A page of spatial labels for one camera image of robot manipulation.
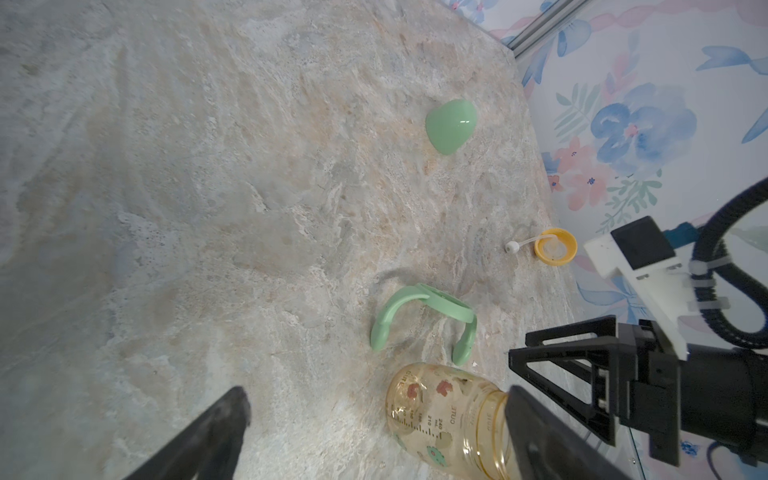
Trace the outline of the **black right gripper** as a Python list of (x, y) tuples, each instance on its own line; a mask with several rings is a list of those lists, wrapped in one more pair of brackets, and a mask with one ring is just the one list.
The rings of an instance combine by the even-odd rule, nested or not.
[[(606, 315), (537, 330), (508, 352), (509, 368), (601, 442), (616, 444), (611, 394), (617, 321)], [(621, 323), (617, 416), (648, 435), (649, 456), (680, 464), (680, 361), (655, 321)]]

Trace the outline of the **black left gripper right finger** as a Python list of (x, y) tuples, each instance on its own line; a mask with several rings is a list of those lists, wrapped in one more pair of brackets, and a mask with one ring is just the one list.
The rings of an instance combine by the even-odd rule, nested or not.
[(522, 479), (627, 477), (520, 386), (508, 392), (505, 418)]

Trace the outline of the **amber baby bottle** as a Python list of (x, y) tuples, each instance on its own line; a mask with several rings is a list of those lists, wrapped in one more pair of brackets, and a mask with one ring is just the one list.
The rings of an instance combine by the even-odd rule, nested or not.
[(398, 444), (460, 479), (520, 479), (505, 408), (508, 394), (469, 372), (403, 367), (387, 390), (387, 425)]

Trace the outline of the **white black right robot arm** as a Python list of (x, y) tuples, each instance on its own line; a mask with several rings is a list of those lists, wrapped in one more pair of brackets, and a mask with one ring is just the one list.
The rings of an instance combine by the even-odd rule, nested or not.
[(509, 368), (608, 445), (617, 425), (648, 434), (652, 458), (678, 465), (680, 434), (767, 460), (767, 358), (689, 345), (681, 360), (654, 321), (612, 315), (530, 332)]

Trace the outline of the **yellow screw collar with straw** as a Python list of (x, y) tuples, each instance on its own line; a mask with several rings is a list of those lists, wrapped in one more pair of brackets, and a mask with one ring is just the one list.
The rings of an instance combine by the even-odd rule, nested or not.
[(504, 245), (504, 251), (516, 254), (526, 246), (533, 249), (539, 260), (555, 267), (570, 263), (578, 253), (578, 242), (575, 236), (561, 228), (551, 228), (522, 241), (508, 241)]

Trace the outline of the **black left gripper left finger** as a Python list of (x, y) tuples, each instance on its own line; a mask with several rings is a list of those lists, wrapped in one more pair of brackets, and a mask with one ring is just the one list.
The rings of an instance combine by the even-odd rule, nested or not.
[(126, 479), (231, 479), (250, 421), (247, 393), (235, 386)]

